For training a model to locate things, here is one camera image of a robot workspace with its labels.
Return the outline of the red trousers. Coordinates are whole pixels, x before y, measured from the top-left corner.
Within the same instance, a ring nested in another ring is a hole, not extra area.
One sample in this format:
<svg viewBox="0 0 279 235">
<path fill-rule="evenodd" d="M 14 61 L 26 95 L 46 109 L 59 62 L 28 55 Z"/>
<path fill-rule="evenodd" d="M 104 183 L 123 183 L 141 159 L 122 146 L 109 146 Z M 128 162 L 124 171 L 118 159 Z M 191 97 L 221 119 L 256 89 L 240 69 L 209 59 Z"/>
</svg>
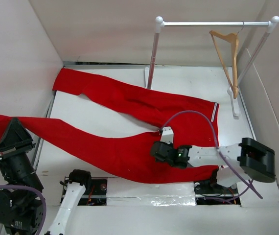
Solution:
<svg viewBox="0 0 279 235">
<path fill-rule="evenodd" d="M 109 77 L 61 69 L 55 91 L 84 94 L 91 101 L 119 113 L 162 127 L 169 123 L 174 145 L 214 146 L 218 136 L 219 104 L 195 97 L 169 94 L 129 85 Z M 150 155 L 158 132 L 124 138 L 105 138 L 77 129 L 55 118 L 19 117 L 23 127 L 71 155 L 112 175 L 146 184 L 207 180 L 215 165 L 178 169 L 156 162 Z"/>
</svg>

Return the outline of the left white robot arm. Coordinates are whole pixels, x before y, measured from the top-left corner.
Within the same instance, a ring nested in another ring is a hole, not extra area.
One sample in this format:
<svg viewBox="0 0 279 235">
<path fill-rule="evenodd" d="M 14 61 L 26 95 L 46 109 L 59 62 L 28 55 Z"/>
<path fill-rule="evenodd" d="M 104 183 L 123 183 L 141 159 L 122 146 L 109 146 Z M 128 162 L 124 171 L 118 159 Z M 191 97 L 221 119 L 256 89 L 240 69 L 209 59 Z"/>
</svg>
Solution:
<svg viewBox="0 0 279 235">
<path fill-rule="evenodd" d="M 0 139 L 0 172 L 7 182 L 0 185 L 0 224 L 9 235 L 38 235 L 46 219 L 44 187 L 27 156 L 34 147 L 31 135 L 18 118 L 13 118 Z M 66 194 L 47 235 L 66 233 L 81 197 L 92 189 L 91 174 L 75 169 L 62 186 Z"/>
</svg>

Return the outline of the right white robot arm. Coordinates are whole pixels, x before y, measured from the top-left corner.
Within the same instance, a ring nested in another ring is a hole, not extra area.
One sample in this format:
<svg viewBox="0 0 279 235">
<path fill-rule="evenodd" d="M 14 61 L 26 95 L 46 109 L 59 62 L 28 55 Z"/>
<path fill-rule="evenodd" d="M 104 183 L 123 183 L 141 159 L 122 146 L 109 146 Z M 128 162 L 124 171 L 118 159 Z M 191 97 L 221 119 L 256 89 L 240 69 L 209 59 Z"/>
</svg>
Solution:
<svg viewBox="0 0 279 235">
<path fill-rule="evenodd" d="M 275 181 L 275 152 L 273 149 L 251 138 L 243 138 L 241 143 L 220 147 L 200 147 L 156 141 L 150 154 L 159 162 L 171 167 L 185 169 L 201 166 L 224 166 L 209 180 L 213 192 L 220 193 L 242 180 L 261 183 Z"/>
</svg>

